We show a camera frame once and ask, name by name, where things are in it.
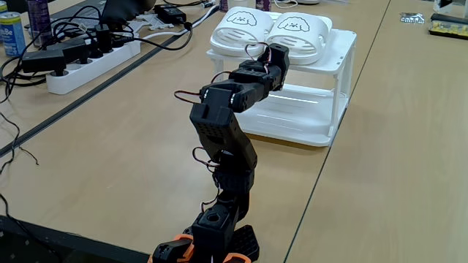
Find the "table surface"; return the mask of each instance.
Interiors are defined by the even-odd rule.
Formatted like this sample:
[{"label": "table surface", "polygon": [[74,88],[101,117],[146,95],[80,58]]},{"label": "table surface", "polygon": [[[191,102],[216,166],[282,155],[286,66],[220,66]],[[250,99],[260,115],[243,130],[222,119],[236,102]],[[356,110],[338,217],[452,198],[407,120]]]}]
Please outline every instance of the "table surface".
[{"label": "table surface", "polygon": [[[51,2],[49,3],[50,13],[55,13],[67,7],[71,7],[72,5],[77,4],[81,1],[82,0],[58,0]],[[204,14],[205,11],[197,12],[192,10],[191,12],[188,12],[187,20],[197,20]],[[27,12],[21,15],[21,19],[23,25],[29,23]],[[181,28],[177,26],[171,30],[179,31],[181,30]],[[142,29],[140,34],[142,36],[145,36],[154,32],[155,31]],[[26,31],[25,36],[27,41],[31,41]],[[151,41],[154,41],[156,43],[163,43],[169,38],[170,36],[160,36],[154,37],[153,39],[151,39]],[[50,94],[47,90],[46,84],[27,88],[17,87],[13,91],[10,97],[10,101],[0,104],[0,111],[4,113],[11,121],[14,121],[17,125],[19,125],[21,129],[21,134],[24,134],[28,130],[34,128],[38,124],[45,121],[53,114],[64,109],[67,105],[71,104],[75,100],[87,94],[89,91],[96,88],[99,84],[110,79],[112,76],[116,75],[122,69],[125,69],[131,63],[143,57],[145,54],[147,54],[154,48],[155,47],[152,45],[142,44],[141,53],[139,55],[129,59],[128,61],[122,63],[114,69],[111,69],[109,72],[104,73],[103,75],[97,77],[89,83],[86,83],[85,85],[82,85],[81,87],[65,95]],[[1,49],[2,50],[0,50],[0,64],[3,64],[8,59],[8,57],[5,56],[3,48]],[[3,94],[3,88],[4,84],[1,84],[1,94]],[[0,148],[3,148],[5,145],[12,142],[13,137],[16,134],[16,129],[8,123],[5,123],[4,120],[0,120],[0,128]]]},{"label": "table surface", "polygon": [[288,262],[466,262],[467,42],[392,0]]},{"label": "table surface", "polygon": [[[450,246],[464,241],[455,234],[464,230],[463,220],[444,214],[461,216],[466,207],[465,167],[458,162],[464,144],[452,139],[465,127],[463,85],[456,84],[464,79],[457,68],[467,61],[453,51],[460,53],[466,42],[399,22],[399,12],[421,9],[429,15],[430,8],[416,0],[351,0],[287,9],[328,16],[335,28],[358,34],[354,83],[371,51],[290,262],[461,260],[459,251],[441,257],[436,245],[449,255]],[[19,153],[0,178],[11,213],[146,253],[190,225],[200,200],[211,199],[215,188],[191,156],[199,142],[190,105],[172,93],[196,91],[211,79],[205,51],[222,16],[195,29],[188,48],[161,52],[25,143],[41,165]],[[395,40],[401,36],[407,41]],[[333,80],[291,72],[287,82],[331,87]],[[254,226],[260,261],[280,262],[328,149],[259,137],[253,145],[259,164],[251,208],[241,223]],[[455,223],[460,229],[451,229]]]},{"label": "table surface", "polygon": [[[336,28],[356,31],[357,75],[387,3],[324,2],[288,11],[326,15]],[[369,15],[363,17],[362,10]],[[188,48],[159,53],[25,143],[40,166],[18,152],[0,178],[11,213],[146,253],[189,226],[200,201],[213,198],[215,188],[191,155],[200,143],[189,122],[190,105],[174,99],[173,92],[196,91],[212,78],[205,52],[223,15],[196,28]],[[332,87],[333,79],[291,72],[288,82]],[[328,149],[256,139],[251,209],[239,226],[253,225],[261,261],[277,262],[286,255]]]}]

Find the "purple bottle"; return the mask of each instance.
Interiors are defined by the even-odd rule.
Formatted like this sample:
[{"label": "purple bottle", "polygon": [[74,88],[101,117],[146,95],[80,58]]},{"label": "purple bottle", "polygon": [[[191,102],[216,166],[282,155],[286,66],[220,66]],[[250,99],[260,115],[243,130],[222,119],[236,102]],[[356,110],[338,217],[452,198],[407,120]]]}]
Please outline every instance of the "purple bottle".
[{"label": "purple bottle", "polygon": [[270,12],[271,11],[271,1],[270,0],[256,0],[256,6],[258,10]]},{"label": "purple bottle", "polygon": [[32,37],[35,38],[40,34],[34,41],[34,46],[41,47],[52,39],[48,1],[28,0],[28,11]]}]

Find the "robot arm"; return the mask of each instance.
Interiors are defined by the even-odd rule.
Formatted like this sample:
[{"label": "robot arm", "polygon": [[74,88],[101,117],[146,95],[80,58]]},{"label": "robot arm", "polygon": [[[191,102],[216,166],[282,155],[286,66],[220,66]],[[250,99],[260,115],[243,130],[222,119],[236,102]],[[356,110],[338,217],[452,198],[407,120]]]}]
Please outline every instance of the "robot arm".
[{"label": "robot arm", "polygon": [[217,164],[213,177],[222,193],[186,229],[184,234],[191,238],[160,244],[153,263],[248,262],[258,258],[253,228],[235,231],[236,223],[249,210],[257,154],[234,113],[248,110],[270,91],[282,89],[289,68],[288,53],[287,47],[272,44],[256,61],[241,63],[228,80],[200,90],[201,103],[194,104],[190,120],[203,148]]}]

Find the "white power strip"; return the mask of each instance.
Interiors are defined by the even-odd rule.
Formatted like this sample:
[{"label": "white power strip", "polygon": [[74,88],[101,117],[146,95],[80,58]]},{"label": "white power strip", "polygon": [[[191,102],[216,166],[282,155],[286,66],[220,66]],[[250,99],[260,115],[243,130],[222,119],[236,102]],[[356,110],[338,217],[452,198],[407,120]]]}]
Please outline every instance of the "white power strip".
[{"label": "white power strip", "polygon": [[89,58],[88,64],[68,64],[65,76],[46,76],[47,88],[53,94],[67,94],[70,91],[92,81],[114,67],[133,58],[141,52],[141,43],[133,41],[123,47],[114,48],[101,58]]}]

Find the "power adapter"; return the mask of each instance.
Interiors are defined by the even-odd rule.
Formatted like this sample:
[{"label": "power adapter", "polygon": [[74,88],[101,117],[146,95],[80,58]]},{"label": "power adapter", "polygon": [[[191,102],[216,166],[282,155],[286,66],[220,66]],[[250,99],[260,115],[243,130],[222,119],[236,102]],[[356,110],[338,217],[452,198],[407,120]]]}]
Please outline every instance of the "power adapter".
[{"label": "power adapter", "polygon": [[187,15],[172,4],[158,4],[154,7],[154,13],[164,23],[180,25],[187,21]]},{"label": "power adapter", "polygon": [[25,53],[21,66],[25,73],[53,70],[60,77],[66,73],[67,63],[62,50],[41,50]]},{"label": "power adapter", "polygon": [[90,53],[85,40],[79,37],[47,46],[47,50],[61,50],[64,52],[65,62],[72,63],[79,59],[81,64],[88,63]]}]

